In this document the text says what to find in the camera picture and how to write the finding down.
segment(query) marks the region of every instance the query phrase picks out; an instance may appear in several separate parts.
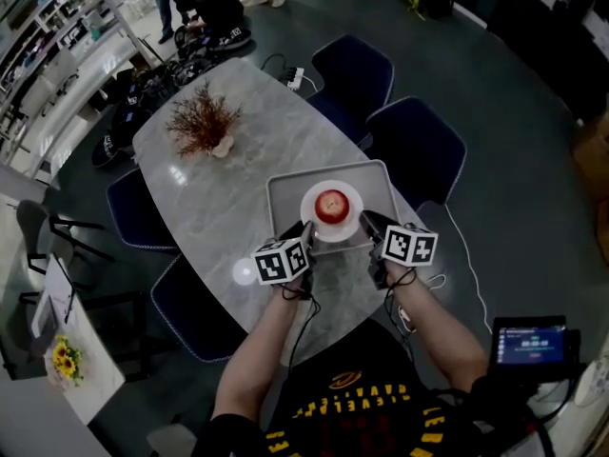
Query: chair cushion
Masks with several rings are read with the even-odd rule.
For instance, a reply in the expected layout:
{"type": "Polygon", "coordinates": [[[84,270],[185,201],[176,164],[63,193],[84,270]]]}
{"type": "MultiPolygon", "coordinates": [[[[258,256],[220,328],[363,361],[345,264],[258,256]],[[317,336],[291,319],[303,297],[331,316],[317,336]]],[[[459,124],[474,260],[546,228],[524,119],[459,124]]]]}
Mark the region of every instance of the chair cushion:
{"type": "Polygon", "coordinates": [[[440,116],[422,100],[408,97],[374,113],[366,126],[374,137],[366,154],[385,162],[391,182],[413,209],[428,200],[446,202],[466,148],[440,116]]]}
{"type": "Polygon", "coordinates": [[[306,101],[338,127],[354,144],[359,145],[368,135],[364,123],[334,100],[329,92],[322,89],[306,101]]]}
{"type": "Polygon", "coordinates": [[[178,256],[151,293],[167,324],[199,360],[215,362],[230,357],[246,331],[207,289],[184,255],[178,256]]]}
{"type": "Polygon", "coordinates": [[[364,122],[384,106],[393,89],[393,64],[381,52],[352,35],[331,42],[313,56],[324,90],[364,122]]]}
{"type": "Polygon", "coordinates": [[[179,252],[139,169],[110,185],[107,195],[123,242],[145,250],[179,252]]]}

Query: sunflower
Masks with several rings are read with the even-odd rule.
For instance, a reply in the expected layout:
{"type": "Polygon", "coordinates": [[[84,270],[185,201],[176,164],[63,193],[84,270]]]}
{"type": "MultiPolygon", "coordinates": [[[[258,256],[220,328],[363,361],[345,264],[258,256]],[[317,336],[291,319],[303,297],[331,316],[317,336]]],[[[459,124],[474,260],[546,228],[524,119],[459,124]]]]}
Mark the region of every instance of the sunflower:
{"type": "Polygon", "coordinates": [[[74,361],[69,357],[66,357],[58,368],[65,377],[70,378],[76,370],[76,365],[74,364],[74,361]]]}
{"type": "Polygon", "coordinates": [[[61,344],[57,344],[57,347],[53,351],[53,362],[61,361],[68,356],[68,346],[62,342],[61,344]]]}

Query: oval table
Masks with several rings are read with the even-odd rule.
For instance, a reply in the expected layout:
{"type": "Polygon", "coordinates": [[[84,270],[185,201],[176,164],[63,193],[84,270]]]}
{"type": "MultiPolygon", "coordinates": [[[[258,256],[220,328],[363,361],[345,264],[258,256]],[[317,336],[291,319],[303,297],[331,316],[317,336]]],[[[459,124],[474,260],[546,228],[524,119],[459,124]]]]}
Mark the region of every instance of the oval table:
{"type": "MultiPolygon", "coordinates": [[[[258,283],[237,285],[234,264],[271,236],[266,181],[277,174],[366,161],[339,129],[293,91],[242,59],[230,59],[199,77],[159,109],[133,139],[137,162],[154,202],[178,247],[234,319],[252,330],[270,296],[258,283]],[[235,146],[224,159],[204,153],[180,157],[166,123],[177,98],[189,97],[208,81],[243,114],[234,129],[235,146]]],[[[424,227],[395,192],[402,222],[424,227]]],[[[294,363],[331,346],[383,302],[368,275],[369,248],[317,258],[313,293],[322,311],[309,324],[294,363]]],[[[438,262],[423,279],[440,272],[438,262]]],[[[301,303],[285,344],[285,364],[306,318],[301,303]]]]}

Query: red apple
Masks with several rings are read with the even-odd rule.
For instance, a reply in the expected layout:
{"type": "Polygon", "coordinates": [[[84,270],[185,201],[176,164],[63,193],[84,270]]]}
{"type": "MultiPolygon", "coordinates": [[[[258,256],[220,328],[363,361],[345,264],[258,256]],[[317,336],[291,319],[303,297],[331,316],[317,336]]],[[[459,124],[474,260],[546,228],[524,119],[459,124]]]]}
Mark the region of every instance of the red apple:
{"type": "Polygon", "coordinates": [[[349,200],[337,189],[328,189],[315,200],[315,213],[326,224],[340,224],[349,214],[349,200]]]}

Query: forearm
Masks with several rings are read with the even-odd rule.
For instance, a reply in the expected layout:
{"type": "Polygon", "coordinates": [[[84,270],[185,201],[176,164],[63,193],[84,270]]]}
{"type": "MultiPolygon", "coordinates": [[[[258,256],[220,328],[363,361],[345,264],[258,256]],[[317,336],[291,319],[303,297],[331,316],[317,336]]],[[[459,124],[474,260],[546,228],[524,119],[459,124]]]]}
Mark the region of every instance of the forearm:
{"type": "MultiPolygon", "coordinates": [[[[412,274],[405,279],[411,280],[412,274]]],[[[425,284],[416,279],[395,289],[398,303],[412,324],[436,367],[451,386],[469,391],[486,374],[488,359],[476,337],[450,314],[425,284]]]]}
{"type": "Polygon", "coordinates": [[[274,288],[270,302],[222,374],[213,416],[238,414],[257,422],[292,327],[298,300],[274,288]]]}

